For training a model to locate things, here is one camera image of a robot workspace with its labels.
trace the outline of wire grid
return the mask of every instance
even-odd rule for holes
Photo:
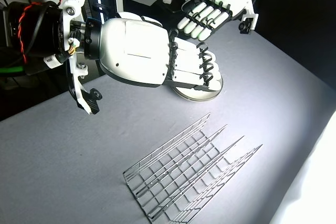
[[[210,113],[127,169],[123,175],[151,223],[188,223],[260,148],[229,163],[202,132]]]

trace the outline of green cable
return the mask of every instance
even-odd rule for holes
[[[0,73],[17,73],[17,72],[23,72],[23,66],[12,68],[0,68]]]

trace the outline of gray tabletop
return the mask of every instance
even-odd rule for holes
[[[88,116],[64,93],[0,123],[0,223],[148,223],[122,172],[206,113],[263,147],[193,220],[268,223],[336,109],[336,93],[260,35],[231,22],[207,43],[224,77],[214,100],[186,101],[169,87],[107,76]]]

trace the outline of robotic arm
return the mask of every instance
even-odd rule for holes
[[[88,67],[77,62],[76,49],[80,47],[85,58],[98,60],[107,75],[124,83],[146,87],[168,85],[205,92],[221,90],[222,77],[216,57],[205,43],[196,46],[179,39],[177,30],[168,33],[158,21],[133,13],[119,13],[119,17],[103,25],[93,18],[85,23],[74,21],[83,4],[84,0],[66,0],[63,9],[47,8],[43,27],[48,33],[38,36],[34,43],[48,45],[47,51],[33,47],[28,56],[40,57],[30,58],[24,69],[26,74],[35,74],[68,61],[74,88],[69,91],[78,107],[87,113],[99,112],[97,100],[102,96],[96,89],[87,92],[79,81],[79,77],[88,74]],[[13,2],[3,10],[8,47],[19,47],[15,31],[25,6]],[[22,22],[26,30],[23,40],[31,37],[41,8],[43,5],[36,5],[26,12]]]
[[[240,33],[248,34],[255,29],[258,20],[252,0],[188,0],[182,9],[185,17],[178,23],[178,30],[200,41],[238,18],[242,18]]]

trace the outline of white robotic hand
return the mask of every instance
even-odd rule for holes
[[[239,18],[240,33],[248,34],[255,29],[258,14],[254,13],[252,0],[189,0],[183,5],[185,17],[178,23],[178,30],[197,38],[207,39],[226,22]]]
[[[133,85],[219,91],[222,88],[216,57],[207,45],[176,38],[156,20],[119,13],[102,25],[100,64],[109,76]]]

